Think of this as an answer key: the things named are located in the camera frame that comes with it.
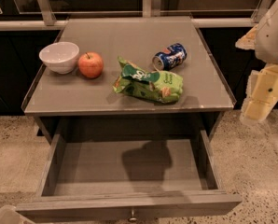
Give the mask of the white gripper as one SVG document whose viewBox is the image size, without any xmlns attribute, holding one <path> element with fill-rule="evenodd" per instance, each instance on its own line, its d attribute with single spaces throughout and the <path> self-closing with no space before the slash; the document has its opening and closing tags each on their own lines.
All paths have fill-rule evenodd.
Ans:
<svg viewBox="0 0 278 224">
<path fill-rule="evenodd" d="M 278 0 L 235 47 L 255 49 L 256 57 L 267 63 L 260 71 L 251 71 L 240 116 L 245 124 L 262 122 L 278 102 Z"/>
</svg>

